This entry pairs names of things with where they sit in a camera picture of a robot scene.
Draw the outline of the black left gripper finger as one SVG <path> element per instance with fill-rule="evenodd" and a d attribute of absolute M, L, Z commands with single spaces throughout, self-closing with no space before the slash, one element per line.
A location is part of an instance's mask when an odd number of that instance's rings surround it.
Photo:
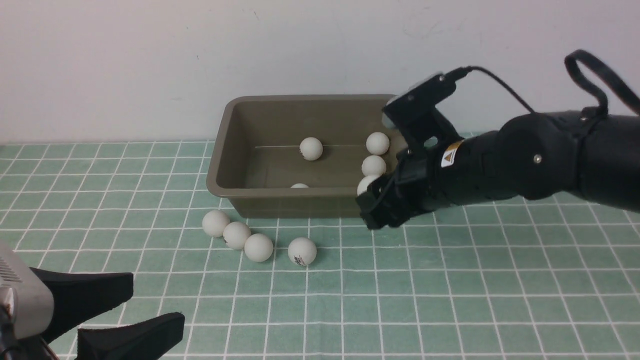
<path fill-rule="evenodd" d="M 185 315 L 172 312 L 128 326 L 77 331 L 78 360 L 159 360 L 183 340 Z"/>
<path fill-rule="evenodd" d="M 51 291 L 54 312 L 41 337 L 50 343 L 78 325 L 109 312 L 130 300 L 134 275 L 116 273 L 62 273 L 32 268 Z"/>

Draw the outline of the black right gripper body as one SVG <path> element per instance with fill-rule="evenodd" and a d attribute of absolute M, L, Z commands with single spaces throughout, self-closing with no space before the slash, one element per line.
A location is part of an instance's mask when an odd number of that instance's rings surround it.
<path fill-rule="evenodd" d="M 471 140 L 458 140 L 416 155 L 405 148 L 385 183 L 385 225 L 400 226 L 409 219 L 442 208 L 461 207 L 481 200 L 481 159 L 473 155 Z"/>

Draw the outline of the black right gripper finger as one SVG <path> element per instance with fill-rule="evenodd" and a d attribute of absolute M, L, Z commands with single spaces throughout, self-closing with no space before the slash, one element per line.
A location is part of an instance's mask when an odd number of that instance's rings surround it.
<path fill-rule="evenodd" d="M 370 230 L 401 226 L 401 205 L 394 177 L 384 174 L 373 180 L 356 197 L 359 216 Z"/>

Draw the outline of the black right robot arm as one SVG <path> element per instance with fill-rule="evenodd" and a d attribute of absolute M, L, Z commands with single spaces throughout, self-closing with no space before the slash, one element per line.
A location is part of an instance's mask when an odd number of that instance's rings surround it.
<path fill-rule="evenodd" d="M 578 111 L 528 113 L 464 138 L 439 111 L 400 128 L 407 148 L 392 173 L 356 198 L 366 227 L 397 228 L 444 208 L 566 192 L 639 211 L 639 118 Z"/>

